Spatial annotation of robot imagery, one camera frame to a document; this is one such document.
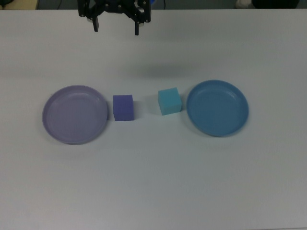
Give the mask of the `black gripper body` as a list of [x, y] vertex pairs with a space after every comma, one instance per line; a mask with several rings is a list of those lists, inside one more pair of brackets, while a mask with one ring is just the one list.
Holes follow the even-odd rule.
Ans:
[[104, 12], [122, 13], [123, 10], [131, 10], [134, 6], [133, 0], [96, 0], [96, 6]]

